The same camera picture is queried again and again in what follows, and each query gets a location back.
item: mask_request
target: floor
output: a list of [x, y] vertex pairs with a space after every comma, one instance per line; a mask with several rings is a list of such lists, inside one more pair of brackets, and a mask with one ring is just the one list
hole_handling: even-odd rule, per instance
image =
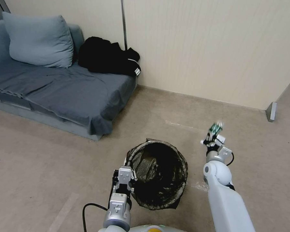
[[[256, 231], [290, 231], [290, 87], [273, 123], [261, 110], [138, 87], [99, 142], [0, 111], [0, 232], [82, 231], [82, 207], [107, 206], [113, 170], [146, 138], [178, 148], [188, 183], [176, 210], [149, 211], [133, 200], [132, 225], [214, 231], [199, 141], [217, 120], [225, 122], [233, 183]], [[88, 232], [101, 228], [104, 214], [86, 210]]]

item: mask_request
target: sofa cushion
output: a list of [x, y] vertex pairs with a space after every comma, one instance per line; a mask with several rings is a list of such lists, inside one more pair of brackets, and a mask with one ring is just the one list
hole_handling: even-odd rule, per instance
[[10, 56], [14, 60], [45, 67], [72, 65], [73, 41], [61, 15], [37, 18], [2, 14], [11, 39]]

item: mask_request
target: green object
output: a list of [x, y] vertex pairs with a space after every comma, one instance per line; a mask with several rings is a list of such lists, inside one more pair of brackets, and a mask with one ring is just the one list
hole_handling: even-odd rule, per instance
[[208, 130], [211, 135], [218, 135], [222, 131], [222, 122], [214, 123]]

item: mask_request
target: trash can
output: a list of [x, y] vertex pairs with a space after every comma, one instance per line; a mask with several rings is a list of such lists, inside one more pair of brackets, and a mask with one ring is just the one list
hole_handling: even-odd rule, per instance
[[150, 210], [176, 208], [184, 192], [188, 163], [173, 145], [146, 139], [127, 153], [126, 166], [136, 172], [133, 198]]

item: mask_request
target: metal pole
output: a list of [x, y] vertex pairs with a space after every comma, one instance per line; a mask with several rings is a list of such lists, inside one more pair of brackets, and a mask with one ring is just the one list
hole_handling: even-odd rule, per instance
[[125, 40], [125, 50], [128, 50], [127, 33], [126, 33], [126, 19], [125, 19], [125, 8], [123, 6], [123, 0], [121, 0], [121, 13], [122, 13], [122, 25], [123, 25], [123, 37], [124, 37], [124, 40]]
[[0, 0], [0, 7], [3, 11], [11, 13], [4, 0]]

